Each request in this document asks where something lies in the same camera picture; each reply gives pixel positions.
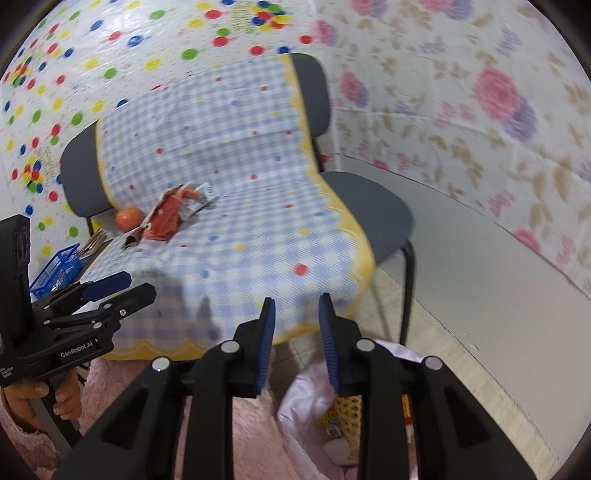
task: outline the black metal leg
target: black metal leg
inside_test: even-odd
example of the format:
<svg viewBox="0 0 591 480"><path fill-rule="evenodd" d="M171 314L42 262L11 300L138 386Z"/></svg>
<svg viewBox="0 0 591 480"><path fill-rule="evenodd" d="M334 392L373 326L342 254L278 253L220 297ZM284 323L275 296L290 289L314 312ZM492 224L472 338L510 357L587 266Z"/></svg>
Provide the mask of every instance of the black metal leg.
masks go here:
<svg viewBox="0 0 591 480"><path fill-rule="evenodd" d="M400 248L406 260L404 273L404 304L402 305L402 322L400 324L400 345L406 345L408 327L410 325L410 309L413 305L414 290L414 249L410 240Z"/></svg>

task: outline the human hand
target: human hand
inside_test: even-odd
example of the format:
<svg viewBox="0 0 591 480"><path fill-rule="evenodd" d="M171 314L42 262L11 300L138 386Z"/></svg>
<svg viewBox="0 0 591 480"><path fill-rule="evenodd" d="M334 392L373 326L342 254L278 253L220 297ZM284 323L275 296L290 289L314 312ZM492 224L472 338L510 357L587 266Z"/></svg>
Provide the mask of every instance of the human hand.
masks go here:
<svg viewBox="0 0 591 480"><path fill-rule="evenodd" d="M43 398L48 394L49 386L46 383L28 378L23 378L4 388L9 413L19 427L27 431L45 431L29 400ZM80 386L75 368L66 374L64 380L56 388L56 404L53 406L53 411L63 420L74 420L82 415Z"/></svg>

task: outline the floor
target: floor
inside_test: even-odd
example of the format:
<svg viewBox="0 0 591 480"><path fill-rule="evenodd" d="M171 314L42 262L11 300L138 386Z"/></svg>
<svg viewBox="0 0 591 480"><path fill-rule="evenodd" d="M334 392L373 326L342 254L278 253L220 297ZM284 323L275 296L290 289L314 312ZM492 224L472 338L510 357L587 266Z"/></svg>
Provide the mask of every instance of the floor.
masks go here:
<svg viewBox="0 0 591 480"><path fill-rule="evenodd" d="M372 288L359 305L355 320L369 338L396 340L400 326L402 288L378 269ZM407 346L423 355L440 357L500 425L540 480L555 473L556 454L535 426L494 377L422 305L414 301ZM306 365L322 359L318 334L295 338L278 345L271 374L271 388L283 398L295 375Z"/></svg>

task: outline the chair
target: chair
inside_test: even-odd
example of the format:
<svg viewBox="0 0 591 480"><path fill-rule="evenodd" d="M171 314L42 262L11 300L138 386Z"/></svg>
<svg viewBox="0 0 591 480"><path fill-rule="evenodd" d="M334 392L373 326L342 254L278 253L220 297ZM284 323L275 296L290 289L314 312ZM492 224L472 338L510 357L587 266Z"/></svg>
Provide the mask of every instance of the chair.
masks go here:
<svg viewBox="0 0 591 480"><path fill-rule="evenodd" d="M414 288L414 251L408 240L413 230L413 214L408 206L385 187L347 172L325 172L316 138L327 132L330 124L330 103L326 78L320 63L305 54L292 55L304 104L319 170L330 187L363 228L369 240L376 264L381 264L397 250L406 259L404 307L400 343L405 344L410 321ZM76 136L61 156L61 179L72 211L90 218L112 206L100 181L96 157L96 123Z"/></svg>

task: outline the blue checkered tablecloth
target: blue checkered tablecloth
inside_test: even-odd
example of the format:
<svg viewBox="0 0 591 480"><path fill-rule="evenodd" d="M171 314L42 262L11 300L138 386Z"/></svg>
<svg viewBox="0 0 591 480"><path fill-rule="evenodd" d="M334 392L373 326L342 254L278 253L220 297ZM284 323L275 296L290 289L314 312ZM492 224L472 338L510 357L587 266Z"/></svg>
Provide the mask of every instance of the blue checkered tablecloth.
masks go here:
<svg viewBox="0 0 591 480"><path fill-rule="evenodd" d="M277 302L275 335L287 338L317 323L325 291L345 312L363 290L352 272L366 240L339 227L350 213L335 207L305 148L292 68L287 57L208 70L100 123L99 166L117 207L147 212L187 182L209 181L219 196L168 242L123 250L116 238L82 278L127 270L133 285L157 289L152 306L122 323L116 356L198 355L258 317L266 296Z"/></svg>

